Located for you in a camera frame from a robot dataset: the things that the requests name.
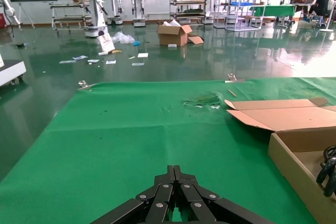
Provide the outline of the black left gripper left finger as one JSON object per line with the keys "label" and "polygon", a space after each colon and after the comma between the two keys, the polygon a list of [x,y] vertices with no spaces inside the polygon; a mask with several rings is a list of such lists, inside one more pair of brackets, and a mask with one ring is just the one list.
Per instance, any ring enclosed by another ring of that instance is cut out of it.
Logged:
{"label": "black left gripper left finger", "polygon": [[93,223],[145,223],[171,219],[174,182],[174,167],[169,165],[165,174],[155,176],[153,186],[110,210]]}

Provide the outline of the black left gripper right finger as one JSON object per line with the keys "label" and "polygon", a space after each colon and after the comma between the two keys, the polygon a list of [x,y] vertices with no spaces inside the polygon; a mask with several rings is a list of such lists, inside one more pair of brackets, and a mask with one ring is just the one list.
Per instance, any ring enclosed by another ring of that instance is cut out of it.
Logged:
{"label": "black left gripper right finger", "polygon": [[196,223],[272,223],[199,185],[194,175],[174,167],[174,197],[181,218]]}

